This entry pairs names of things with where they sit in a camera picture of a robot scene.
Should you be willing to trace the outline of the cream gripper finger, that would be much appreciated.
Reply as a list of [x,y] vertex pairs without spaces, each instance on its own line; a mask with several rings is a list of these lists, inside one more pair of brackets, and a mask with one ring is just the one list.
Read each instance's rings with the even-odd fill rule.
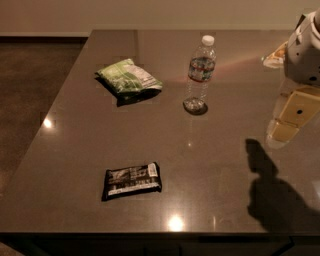
[[275,51],[262,58],[262,64],[268,68],[282,68],[285,60],[287,42],[281,44]]

